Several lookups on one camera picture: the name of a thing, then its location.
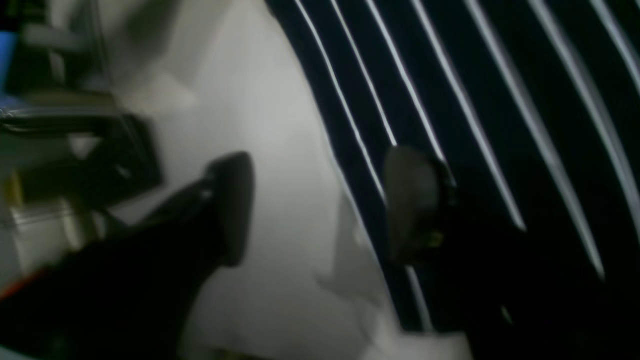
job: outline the white floor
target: white floor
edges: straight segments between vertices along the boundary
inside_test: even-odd
[[[117,96],[153,120],[166,184],[116,213],[135,222],[230,151],[251,152],[257,172],[246,259],[202,288],[185,357],[222,346],[278,360],[470,359],[462,335],[400,334],[304,73],[263,1],[173,1],[177,17],[151,44],[117,30],[140,3],[103,1],[102,16],[118,39]]]

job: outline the dark fabric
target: dark fabric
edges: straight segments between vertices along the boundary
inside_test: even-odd
[[[253,179],[249,154],[228,154],[140,223],[35,275],[0,299],[0,344],[38,359],[176,359],[200,287],[243,258]]]
[[[419,306],[407,273],[391,265],[387,252],[385,207],[374,182],[380,176],[383,156],[393,144],[385,131],[371,89],[331,0],[267,0],[282,25],[313,89],[335,157],[355,198],[359,213],[380,261],[390,295],[403,329],[431,331],[420,319]],[[403,81],[390,46],[367,0],[337,0],[366,71],[380,99],[398,145],[409,145],[436,156],[409,88]],[[545,163],[544,149],[509,90],[499,64],[474,20],[474,1],[422,1],[472,103],[479,125],[495,154],[508,189],[527,232],[527,244],[542,261],[562,263],[563,271],[596,279],[596,270],[578,230],[575,212],[559,191],[553,167]],[[640,176],[640,97],[622,55],[603,20],[588,1],[547,1],[570,46],[584,63],[584,70],[620,139],[632,177]],[[640,10],[633,0],[604,2],[617,25],[640,49]],[[456,96],[454,86],[439,62],[411,0],[373,0],[394,47],[428,115],[445,160],[465,202],[482,209],[498,223],[514,226],[499,185],[492,174],[480,141]],[[634,226],[637,209],[633,196],[623,191],[601,133],[580,96],[570,69],[556,51],[552,39],[527,1],[480,1],[486,18],[522,78],[541,123],[557,151],[566,180],[578,198],[604,267],[608,295],[620,304],[620,316],[640,320],[633,303],[640,295],[640,245]],[[347,110],[340,101],[331,73],[312,32],[317,31],[339,90],[364,143],[359,146]],[[371,158],[375,174],[367,168]],[[433,272],[416,268],[431,322],[438,331],[460,328],[460,320],[438,296],[441,287]]]

